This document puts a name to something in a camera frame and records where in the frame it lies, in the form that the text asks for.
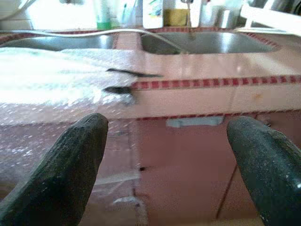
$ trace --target bubble wrap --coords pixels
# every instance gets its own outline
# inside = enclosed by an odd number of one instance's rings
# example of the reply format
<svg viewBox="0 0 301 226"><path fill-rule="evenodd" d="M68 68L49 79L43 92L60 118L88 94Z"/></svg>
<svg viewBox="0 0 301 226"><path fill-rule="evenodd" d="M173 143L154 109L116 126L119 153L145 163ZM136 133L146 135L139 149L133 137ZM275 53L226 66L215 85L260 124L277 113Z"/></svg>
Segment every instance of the bubble wrap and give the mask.
<svg viewBox="0 0 301 226"><path fill-rule="evenodd" d="M63 131L89 113L118 118L129 94L105 92L131 86L136 78L108 68L131 70L119 50L62 52L0 48L0 200L24 178ZM140 177L135 121L109 122L104 158L81 226L145 225L143 203L135 197Z"/></svg>

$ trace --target kitchen sink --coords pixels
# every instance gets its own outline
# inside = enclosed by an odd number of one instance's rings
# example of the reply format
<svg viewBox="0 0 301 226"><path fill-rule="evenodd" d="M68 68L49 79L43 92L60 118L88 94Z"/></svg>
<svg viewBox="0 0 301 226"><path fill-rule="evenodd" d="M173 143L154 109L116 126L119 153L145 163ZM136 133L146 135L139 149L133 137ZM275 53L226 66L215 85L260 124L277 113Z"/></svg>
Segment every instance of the kitchen sink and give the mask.
<svg viewBox="0 0 301 226"><path fill-rule="evenodd" d="M85 38L35 37L6 42L0 47L37 48L61 51L68 48L113 48L114 35Z"/></svg>
<svg viewBox="0 0 301 226"><path fill-rule="evenodd" d="M231 32L194 32L192 35L183 32L163 32L158 35L167 38L192 54L212 53L259 53L273 50L245 34ZM175 47L148 34L142 35L143 49L159 55L180 54Z"/></svg>

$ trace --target pink cabinet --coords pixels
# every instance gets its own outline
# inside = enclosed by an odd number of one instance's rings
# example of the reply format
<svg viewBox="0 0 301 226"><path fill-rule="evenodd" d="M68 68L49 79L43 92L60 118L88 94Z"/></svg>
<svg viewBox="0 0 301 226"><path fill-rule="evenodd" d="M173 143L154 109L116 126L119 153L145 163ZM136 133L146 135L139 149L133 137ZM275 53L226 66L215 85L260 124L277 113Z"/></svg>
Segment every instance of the pink cabinet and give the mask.
<svg viewBox="0 0 301 226"><path fill-rule="evenodd" d="M136 194L150 225L216 218L236 162L227 141L228 118L219 126L166 127L139 121L141 172Z"/></svg>
<svg viewBox="0 0 301 226"><path fill-rule="evenodd" d="M260 114L256 119L284 133L301 147L301 112ZM222 204L219 218L252 218L258 213L237 168Z"/></svg>
<svg viewBox="0 0 301 226"><path fill-rule="evenodd" d="M243 182L238 167L236 168L225 200L218 214L220 219L254 218L258 216L251 196Z"/></svg>

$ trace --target green bottle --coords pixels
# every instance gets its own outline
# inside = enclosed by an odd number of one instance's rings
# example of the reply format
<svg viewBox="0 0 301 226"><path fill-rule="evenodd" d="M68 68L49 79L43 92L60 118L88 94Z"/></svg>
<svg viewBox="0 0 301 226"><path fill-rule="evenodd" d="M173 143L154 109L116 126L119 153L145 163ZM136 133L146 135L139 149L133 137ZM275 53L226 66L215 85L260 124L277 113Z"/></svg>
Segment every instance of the green bottle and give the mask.
<svg viewBox="0 0 301 226"><path fill-rule="evenodd" d="M96 23L98 30L109 30L112 28L110 11L107 0L94 0Z"/></svg>

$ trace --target countertop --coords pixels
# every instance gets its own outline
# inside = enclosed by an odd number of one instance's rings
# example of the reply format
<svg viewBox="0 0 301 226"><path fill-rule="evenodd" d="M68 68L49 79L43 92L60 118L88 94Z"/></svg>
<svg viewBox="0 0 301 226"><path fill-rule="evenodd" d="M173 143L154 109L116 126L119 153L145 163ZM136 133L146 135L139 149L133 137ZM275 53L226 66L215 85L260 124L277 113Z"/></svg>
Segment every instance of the countertop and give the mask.
<svg viewBox="0 0 301 226"><path fill-rule="evenodd" d="M258 34L281 47L264 53L155 55L142 50L139 35L119 34L117 48L132 49L131 62L140 72L163 75L140 81L268 77L301 74L301 38Z"/></svg>
<svg viewBox="0 0 301 226"><path fill-rule="evenodd" d="M255 36L277 46L276 50L155 55L143 51L139 34L119 33L115 49L102 53L114 62L122 59L117 68L162 77L139 78L133 85L136 104L123 107L118 115L105 106L97 111L113 119L168 119L301 109L301 38Z"/></svg>

